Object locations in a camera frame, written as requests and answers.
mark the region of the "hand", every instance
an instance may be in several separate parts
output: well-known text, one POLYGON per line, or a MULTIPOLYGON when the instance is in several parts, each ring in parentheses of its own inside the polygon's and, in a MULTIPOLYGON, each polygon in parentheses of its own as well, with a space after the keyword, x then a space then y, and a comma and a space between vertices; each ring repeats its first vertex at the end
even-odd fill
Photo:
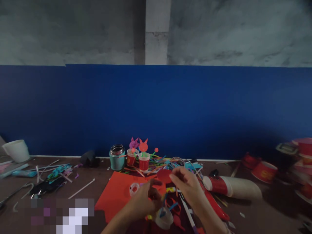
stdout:
POLYGON ((196 175, 188 171, 185 167, 176 167, 169 176, 172 182, 182 191, 183 196, 194 212, 199 216, 207 206, 208 200, 196 175))
POLYGON ((162 182, 151 179, 143 184, 125 205, 124 209, 132 217, 132 221, 139 220, 150 214, 152 215, 163 206, 161 195, 157 189, 152 187, 153 185, 162 185, 162 182))

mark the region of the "purple paper bunny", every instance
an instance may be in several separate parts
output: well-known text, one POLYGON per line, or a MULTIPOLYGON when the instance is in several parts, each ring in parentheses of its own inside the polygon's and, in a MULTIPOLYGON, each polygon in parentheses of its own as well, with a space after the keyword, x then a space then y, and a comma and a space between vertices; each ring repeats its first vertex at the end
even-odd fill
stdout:
POLYGON ((140 146, 140 143, 137 142, 139 138, 137 138, 136 140, 133 139, 133 137, 131 137, 131 142, 130 142, 130 149, 133 149, 133 148, 138 148, 140 146))

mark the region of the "paper rabbit head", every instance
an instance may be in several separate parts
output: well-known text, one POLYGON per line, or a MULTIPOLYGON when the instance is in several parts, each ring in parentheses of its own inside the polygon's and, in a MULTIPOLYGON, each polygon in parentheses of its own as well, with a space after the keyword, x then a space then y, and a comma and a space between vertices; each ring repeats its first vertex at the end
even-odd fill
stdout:
POLYGON ((146 152, 147 149, 148 149, 147 140, 148 140, 148 139, 146 139, 146 141, 143 142, 143 141, 140 139, 140 150, 141 150, 142 152, 146 152))
POLYGON ((138 148, 140 146, 140 144, 137 142, 139 138, 137 138, 136 140, 133 139, 133 137, 131 137, 131 142, 129 144, 129 148, 132 149, 132 148, 138 148))

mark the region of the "concrete pillar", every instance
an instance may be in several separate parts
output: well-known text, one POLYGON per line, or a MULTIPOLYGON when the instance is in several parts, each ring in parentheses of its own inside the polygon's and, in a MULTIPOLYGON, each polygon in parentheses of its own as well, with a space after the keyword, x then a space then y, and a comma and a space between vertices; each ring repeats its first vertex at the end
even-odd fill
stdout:
POLYGON ((166 65, 171 0, 146 0, 145 65, 166 65))

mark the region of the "red craft paper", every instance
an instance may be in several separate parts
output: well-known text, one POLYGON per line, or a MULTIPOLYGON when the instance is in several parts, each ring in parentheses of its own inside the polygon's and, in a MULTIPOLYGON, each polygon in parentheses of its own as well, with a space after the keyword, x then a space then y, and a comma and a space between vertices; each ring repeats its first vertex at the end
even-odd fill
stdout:
MULTIPOLYGON (((112 218, 126 205, 130 200, 129 188, 133 183, 146 183, 156 175, 150 177, 137 177, 127 174, 114 172, 104 191, 98 199, 94 209, 103 210, 105 212, 105 220, 109 223, 112 218)), ((164 194, 166 192, 165 184, 161 186, 154 186, 164 194)))
POLYGON ((199 234, 205 234, 205 231, 204 231, 204 229, 202 227, 197 228, 197 231, 198 231, 199 234))

